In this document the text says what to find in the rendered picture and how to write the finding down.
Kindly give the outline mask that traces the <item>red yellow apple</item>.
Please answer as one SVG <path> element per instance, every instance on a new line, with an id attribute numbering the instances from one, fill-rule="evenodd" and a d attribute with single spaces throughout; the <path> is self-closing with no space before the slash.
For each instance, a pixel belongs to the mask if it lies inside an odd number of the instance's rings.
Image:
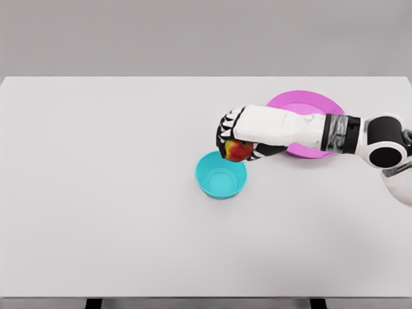
<path id="1" fill-rule="evenodd" d="M 225 142 L 224 150 L 224 159 L 231 162 L 242 162 L 252 155 L 254 144 L 241 140 L 228 140 Z"/>

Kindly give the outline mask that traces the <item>blue bowl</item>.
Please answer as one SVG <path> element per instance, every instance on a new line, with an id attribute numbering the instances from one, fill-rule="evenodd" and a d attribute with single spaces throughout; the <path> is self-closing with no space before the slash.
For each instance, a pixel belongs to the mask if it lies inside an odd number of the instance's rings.
<path id="1" fill-rule="evenodd" d="M 198 160 L 194 177 L 207 196 L 225 200 L 243 190 L 248 180 L 248 169 L 244 162 L 228 161 L 218 151 L 213 151 Z"/>

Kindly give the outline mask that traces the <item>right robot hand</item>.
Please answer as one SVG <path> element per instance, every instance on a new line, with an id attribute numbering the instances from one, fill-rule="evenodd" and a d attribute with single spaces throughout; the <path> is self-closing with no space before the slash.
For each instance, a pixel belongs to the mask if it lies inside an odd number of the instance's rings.
<path id="1" fill-rule="evenodd" d="M 234 109 L 220 120 L 216 132 L 216 146 L 222 158 L 232 161 L 254 161 L 277 155 L 296 142 L 300 116 L 282 109 L 266 106 L 246 106 Z M 233 153 L 229 144 L 235 140 L 251 143 L 248 155 Z"/>

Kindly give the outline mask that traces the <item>pink plate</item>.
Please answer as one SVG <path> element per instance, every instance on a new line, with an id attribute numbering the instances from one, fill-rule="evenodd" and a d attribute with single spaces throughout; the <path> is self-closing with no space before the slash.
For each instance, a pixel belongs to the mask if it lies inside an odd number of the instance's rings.
<path id="1" fill-rule="evenodd" d="M 267 104 L 270 108 L 284 109 L 299 115 L 327 113 L 344 115 L 345 112 L 332 99 L 312 91 L 293 90 L 280 93 Z M 286 154 L 302 159 L 320 159 L 333 156 L 331 152 L 306 147 L 301 144 L 288 146 Z"/>

